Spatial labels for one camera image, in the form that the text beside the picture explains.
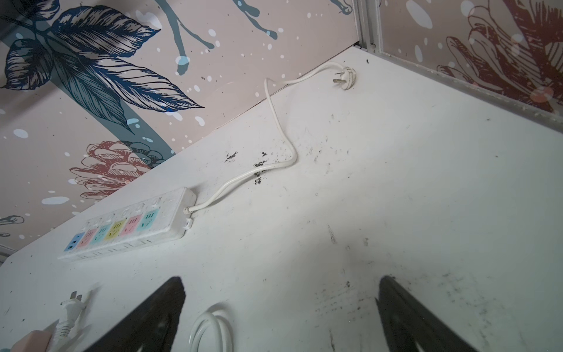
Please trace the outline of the pink charger plug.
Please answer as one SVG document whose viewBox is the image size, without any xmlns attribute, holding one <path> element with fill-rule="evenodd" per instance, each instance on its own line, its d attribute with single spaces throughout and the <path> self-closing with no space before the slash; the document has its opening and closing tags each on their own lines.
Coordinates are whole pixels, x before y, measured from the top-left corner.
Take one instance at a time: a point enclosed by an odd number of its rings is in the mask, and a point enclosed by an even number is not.
<svg viewBox="0 0 563 352">
<path fill-rule="evenodd" d="M 17 341 L 11 352 L 47 352 L 52 334 L 48 331 L 34 330 Z"/>
</svg>

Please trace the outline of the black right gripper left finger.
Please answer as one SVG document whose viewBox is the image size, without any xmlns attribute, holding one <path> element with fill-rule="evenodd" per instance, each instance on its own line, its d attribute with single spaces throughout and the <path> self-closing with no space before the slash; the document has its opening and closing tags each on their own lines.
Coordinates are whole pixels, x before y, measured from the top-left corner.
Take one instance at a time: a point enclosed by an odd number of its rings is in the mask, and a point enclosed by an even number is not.
<svg viewBox="0 0 563 352">
<path fill-rule="evenodd" d="M 185 300 L 181 278 L 170 278 L 87 350 L 171 351 Z"/>
</svg>

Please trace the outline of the white three-pin plug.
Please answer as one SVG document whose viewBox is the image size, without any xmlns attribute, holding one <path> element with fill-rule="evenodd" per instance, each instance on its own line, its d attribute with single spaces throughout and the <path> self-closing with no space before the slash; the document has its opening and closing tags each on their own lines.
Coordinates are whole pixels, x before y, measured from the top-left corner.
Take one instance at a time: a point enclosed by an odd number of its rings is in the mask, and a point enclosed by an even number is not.
<svg viewBox="0 0 563 352">
<path fill-rule="evenodd" d="M 356 83 L 357 73 L 351 67 L 344 67 L 342 72 L 337 73 L 333 82 L 343 90 L 351 89 Z"/>
</svg>

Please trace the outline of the long white power strip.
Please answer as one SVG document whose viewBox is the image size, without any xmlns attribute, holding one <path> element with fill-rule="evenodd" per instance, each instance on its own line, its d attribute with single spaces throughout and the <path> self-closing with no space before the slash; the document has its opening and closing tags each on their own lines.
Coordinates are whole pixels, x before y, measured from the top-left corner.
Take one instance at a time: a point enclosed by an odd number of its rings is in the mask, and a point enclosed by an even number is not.
<svg viewBox="0 0 563 352">
<path fill-rule="evenodd" d="M 75 262 L 107 257 L 182 238 L 196 195 L 185 187 L 85 221 L 58 259 Z"/>
</svg>

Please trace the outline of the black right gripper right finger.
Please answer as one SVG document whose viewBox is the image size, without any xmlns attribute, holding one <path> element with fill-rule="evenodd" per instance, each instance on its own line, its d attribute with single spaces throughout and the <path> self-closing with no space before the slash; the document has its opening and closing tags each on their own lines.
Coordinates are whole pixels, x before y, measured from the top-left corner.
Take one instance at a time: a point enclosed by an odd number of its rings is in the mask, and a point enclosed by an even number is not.
<svg viewBox="0 0 563 352">
<path fill-rule="evenodd" d="M 474 351 L 393 277 L 379 282 L 376 299 L 390 351 Z"/>
</svg>

